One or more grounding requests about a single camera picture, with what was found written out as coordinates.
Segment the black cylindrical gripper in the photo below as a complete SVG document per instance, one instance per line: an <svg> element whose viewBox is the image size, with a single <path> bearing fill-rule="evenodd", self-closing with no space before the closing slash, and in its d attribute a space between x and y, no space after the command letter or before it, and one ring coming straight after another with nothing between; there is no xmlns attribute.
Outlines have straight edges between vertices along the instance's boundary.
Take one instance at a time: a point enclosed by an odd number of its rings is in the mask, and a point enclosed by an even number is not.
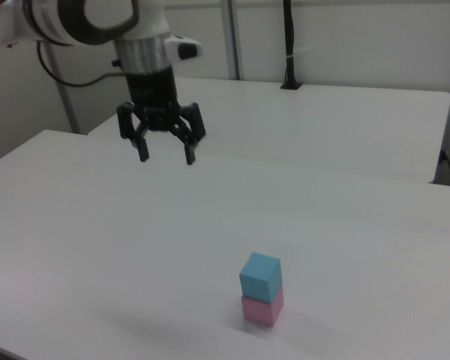
<svg viewBox="0 0 450 360"><path fill-rule="evenodd" d="M169 131L184 144L187 165L192 165L206 129L197 103L178 105L173 68L147 74L127 73L126 80L132 103L124 102L116 109L121 138L129 140L140 161L145 162L149 159L146 129ZM142 123L138 127L134 127L133 114Z"/></svg>

